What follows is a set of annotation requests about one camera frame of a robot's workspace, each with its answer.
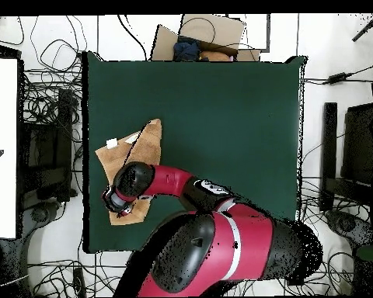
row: cable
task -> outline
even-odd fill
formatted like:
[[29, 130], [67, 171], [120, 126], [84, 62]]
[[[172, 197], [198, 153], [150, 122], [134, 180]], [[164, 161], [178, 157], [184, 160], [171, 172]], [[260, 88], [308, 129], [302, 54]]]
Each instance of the cable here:
[[[330, 262], [332, 261], [332, 259], [335, 257], [335, 256], [337, 256], [337, 255], [346, 255], [346, 256], [348, 256], [348, 257], [351, 257], [353, 260], [354, 260], [354, 257], [352, 256], [352, 255], [350, 255], [350, 254], [348, 254], [348, 253], [346, 253], [346, 252], [343, 252], [343, 251], [339, 251], [339, 252], [336, 252], [336, 253], [334, 253], [334, 254], [332, 254], [330, 257], [329, 257], [329, 260], [328, 260], [328, 267], [327, 267], [327, 272], [328, 272], [328, 275], [329, 275], [329, 280], [330, 280], [330, 284], [332, 285], [332, 287], [334, 288], [334, 291], [336, 291], [336, 293], [338, 294], [338, 295], [343, 295], [339, 290], [337, 290], [337, 288], [335, 287], [335, 285], [334, 285], [334, 282], [333, 282], [333, 280], [334, 280], [334, 278], [333, 278], [333, 276], [332, 276], [332, 273], [334, 274], [334, 273], [336, 273], [338, 276], [339, 276], [339, 278], [343, 278], [343, 276], [341, 276], [337, 271], [335, 271], [335, 270], [333, 270], [333, 272], [331, 272], [330, 271]], [[349, 283], [349, 284], [351, 284], [351, 281], [350, 281], [350, 278], [348, 278], [348, 280], [346, 280], [346, 279], [344, 279], [344, 281], [346, 281], [347, 283]]]
[[[337, 138], [340, 138], [340, 137], [342, 137], [342, 136], [344, 136], [345, 134], [346, 134], [346, 133], [342, 133], [341, 135], [337, 136], [336, 139], [337, 139]], [[321, 147], [322, 145], [323, 145], [323, 143], [319, 144], [317, 147], [314, 147], [312, 150], [310, 150], [310, 152], [308, 152], [308, 153], [303, 157], [303, 159], [302, 159], [302, 164], [304, 163], [304, 160], [305, 160], [305, 158], [307, 158], [308, 154], [310, 154], [311, 152], [313, 152], [313, 151], [316, 150], [317, 148]]]
[[370, 68], [373, 68], [373, 65], [372, 66], [369, 66], [368, 68], [364, 68], [363, 70], [359, 70], [359, 71], [356, 71], [356, 72], [353, 72], [353, 73], [338, 73], [338, 74], [335, 74], [335, 75], [330, 75], [329, 78], [323, 82], [323, 85], [333, 85], [337, 82], [343, 82], [343, 81], [346, 81], [347, 78], [349, 78], [350, 76], [352, 75], [356, 75], [358, 73], [361, 73], [363, 71], [366, 71], [366, 70], [369, 70]]
[[19, 22], [19, 26], [21, 27], [21, 33], [22, 33], [21, 41], [19, 43], [11, 43], [9, 41], [0, 40], [1, 43], [10, 44], [12, 46], [20, 46], [21, 44], [23, 44], [23, 41], [25, 40], [25, 33], [23, 32], [23, 26], [22, 26], [21, 18], [19, 16], [18, 16], [18, 22]]
[[[244, 15], [245, 15], [245, 19], [246, 19], [246, 41], [247, 41], [247, 43], [249, 44], [249, 37], [247, 36], [247, 15], [246, 15], [246, 14], [244, 14]], [[252, 58], [253, 58], [253, 60], [254, 60], [254, 61], [257, 61], [256, 58], [255, 58], [254, 55], [253, 55], [252, 50], [251, 50], [251, 49], [249, 49], [249, 50], [250, 50], [250, 53], [252, 54]]]
[[142, 44], [138, 41], [138, 39], [133, 35], [133, 33], [130, 32], [130, 30], [123, 24], [121, 18], [120, 18], [120, 15], [117, 15], [117, 18], [119, 19], [119, 22], [120, 24], [122, 25], [122, 27], [126, 30], [126, 32], [135, 40], [136, 43], [139, 44], [139, 46], [141, 47], [142, 51], [144, 51], [144, 57], [145, 57], [145, 60], [147, 61], [148, 58], [146, 57], [146, 51], [145, 51], [145, 48], [144, 46], [142, 46]]
[[205, 18], [203, 18], [203, 17], [194, 17], [194, 18], [192, 18], [192, 19], [186, 21], [186, 22], [185, 22], [185, 23], [180, 27], [180, 34], [181, 34], [181, 30], [183, 29], [183, 27], [184, 27], [187, 23], [189, 23], [189, 22], [191, 22], [191, 21], [193, 21], [193, 20], [195, 20], [195, 19], [201, 19], [201, 20], [204, 20], [204, 21], [210, 23], [211, 27], [213, 28], [213, 39], [211, 39], [211, 42], [210, 42], [210, 43], [213, 43], [213, 42], [214, 42], [214, 39], [215, 39], [215, 27], [214, 27], [213, 23], [210, 22], [210, 20], [205, 19]]

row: red robot arm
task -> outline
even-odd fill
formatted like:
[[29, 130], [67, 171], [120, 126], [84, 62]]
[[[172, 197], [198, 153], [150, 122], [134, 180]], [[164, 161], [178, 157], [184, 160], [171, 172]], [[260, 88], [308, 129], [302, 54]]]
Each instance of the red robot arm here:
[[[275, 220], [229, 189], [184, 170], [131, 162], [117, 173], [103, 200], [110, 211], [124, 216], [136, 199], [157, 195], [179, 198], [186, 211], [164, 220], [131, 257], [114, 296], [122, 295], [127, 278], [135, 279], [138, 253], [149, 256], [136, 296], [201, 296], [217, 282], [279, 279], [305, 268], [303, 234], [293, 224]], [[314, 240], [313, 271], [322, 261], [322, 248]], [[313, 271], [305, 269], [305, 275]]]

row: desk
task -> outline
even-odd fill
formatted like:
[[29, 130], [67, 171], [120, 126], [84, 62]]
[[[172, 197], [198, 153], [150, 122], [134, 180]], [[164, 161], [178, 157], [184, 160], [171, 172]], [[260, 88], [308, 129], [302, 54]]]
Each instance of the desk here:
[[111, 226], [100, 199], [107, 180], [95, 150], [155, 118], [163, 127], [161, 164], [229, 186], [276, 218], [295, 218], [304, 57], [287, 64], [83, 58], [85, 251], [138, 250], [165, 217], [182, 209], [175, 198], [161, 196], [143, 223]]

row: flattened cardboard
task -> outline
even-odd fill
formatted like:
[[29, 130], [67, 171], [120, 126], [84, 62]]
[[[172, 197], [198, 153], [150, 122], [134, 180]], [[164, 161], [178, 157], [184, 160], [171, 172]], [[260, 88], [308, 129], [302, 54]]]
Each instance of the flattened cardboard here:
[[178, 33], [180, 36], [188, 36], [235, 50], [239, 49], [245, 29], [245, 23], [240, 20], [210, 14], [185, 14], [181, 26]]
[[[201, 41], [200, 47], [202, 51], [219, 51], [228, 56], [236, 56], [238, 54], [239, 43], [245, 29], [244, 22], [210, 14], [185, 14], [181, 26], [179, 35]], [[173, 47], [177, 40], [178, 35], [176, 33], [162, 25], [158, 25], [152, 50], [152, 60], [172, 61], [174, 57]], [[259, 50], [252, 50], [256, 58], [255, 61], [258, 61], [259, 58], [259, 55], [256, 56], [255, 53], [257, 51]], [[243, 54], [241, 60], [238, 59], [238, 61], [254, 61], [254, 59], [249, 51], [248, 54]]]
[[174, 57], [174, 44], [178, 36], [162, 25], [156, 30], [155, 45], [152, 51], [153, 61], [172, 61]]
[[237, 61], [259, 61], [261, 55], [261, 50], [257, 49], [241, 49], [238, 51], [236, 57]]

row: black cable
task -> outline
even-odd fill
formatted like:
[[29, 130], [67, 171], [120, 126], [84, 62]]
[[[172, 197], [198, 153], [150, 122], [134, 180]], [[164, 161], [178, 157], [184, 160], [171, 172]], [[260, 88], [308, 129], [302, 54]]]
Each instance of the black cable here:
[[142, 51], [144, 51], [144, 57], [145, 57], [145, 60], [147, 61], [148, 58], [146, 57], [146, 51], [145, 51], [145, 48], [144, 46], [142, 46], [142, 43], [138, 41], [138, 39], [133, 35], [133, 33], [131, 33], [129, 31], [129, 29], [123, 24], [121, 18], [120, 18], [120, 15], [117, 15], [117, 18], [119, 19], [119, 22], [120, 24], [122, 25], [122, 27], [126, 30], [126, 32], [135, 40], [135, 42], [137, 42], [139, 44], [139, 46], [141, 47]]
[[213, 42], [214, 42], [214, 39], [215, 39], [215, 27], [214, 27], [213, 23], [210, 22], [210, 20], [205, 19], [205, 18], [203, 18], [203, 17], [194, 17], [194, 18], [192, 18], [192, 19], [186, 21], [186, 22], [185, 22], [185, 23], [180, 27], [180, 34], [181, 34], [181, 30], [183, 29], [183, 27], [184, 27], [187, 23], [189, 23], [189, 22], [191, 22], [191, 21], [193, 21], [193, 20], [195, 20], [195, 19], [201, 19], [201, 20], [204, 20], [204, 21], [210, 23], [211, 27], [213, 28], [213, 39], [211, 39], [211, 42], [210, 42], [210, 43], [213, 43]]
[[[337, 139], [337, 138], [340, 138], [340, 137], [342, 137], [342, 136], [344, 136], [344, 135], [345, 135], [345, 133], [342, 133], [341, 135], [337, 136], [336, 139]], [[323, 145], [323, 143], [321, 143], [321, 144], [318, 145], [317, 147], [314, 147], [312, 150], [310, 150], [310, 152], [308, 152], [308, 153], [303, 157], [303, 159], [302, 159], [302, 164], [304, 163], [304, 160], [305, 160], [305, 158], [307, 158], [307, 155], [308, 155], [308, 154], [310, 154], [311, 152], [313, 152], [313, 151], [316, 150], [317, 148], [321, 147], [322, 145]]]
[[[334, 282], [333, 282], [334, 278], [333, 278], [332, 274], [336, 273], [336, 274], [339, 276], [340, 281], [341, 281], [341, 278], [343, 278], [343, 276], [341, 276], [337, 271], [334, 271], [334, 270], [333, 270], [333, 272], [330, 271], [330, 262], [331, 262], [332, 259], [333, 259], [334, 257], [336, 257], [337, 255], [346, 255], [346, 256], [352, 258], [353, 260], [354, 260], [354, 257], [353, 257], [352, 255], [346, 253], [346, 252], [339, 251], [339, 252], [336, 252], [336, 253], [332, 254], [332, 255], [329, 257], [329, 260], [328, 260], [328, 262], [327, 262], [327, 265], [328, 265], [328, 267], [327, 267], [327, 271], [328, 271], [328, 275], [329, 275], [330, 284], [332, 285], [333, 289], [336, 291], [336, 293], [337, 293], [338, 295], [343, 295], [343, 294], [342, 294], [339, 290], [337, 290], [337, 288], [334, 286]], [[348, 278], [348, 280], [346, 280], [345, 278], [343, 278], [343, 279], [344, 279], [344, 281], [346, 281], [347, 283], [351, 284], [350, 278]]]
[[12, 46], [20, 46], [21, 44], [23, 44], [23, 41], [25, 40], [25, 33], [23, 32], [23, 26], [22, 26], [21, 18], [19, 16], [18, 16], [18, 22], [19, 22], [19, 25], [21, 27], [21, 33], [22, 33], [21, 41], [19, 43], [12, 43], [12, 42], [9, 42], [9, 41], [0, 40], [1, 43], [10, 44]]
[[[246, 15], [246, 14], [244, 14], [244, 15], [245, 15], [245, 19], [246, 19], [246, 41], [247, 41], [247, 44], [249, 44], [249, 37], [248, 37], [248, 35], [247, 35], [247, 15]], [[253, 60], [254, 60], [254, 61], [257, 61], [256, 58], [255, 58], [254, 55], [253, 55], [252, 50], [249, 49], [249, 51], [250, 51], [250, 53], [252, 54], [252, 58], [253, 58]]]
[[94, 254], [94, 298], [96, 297], [96, 253]]

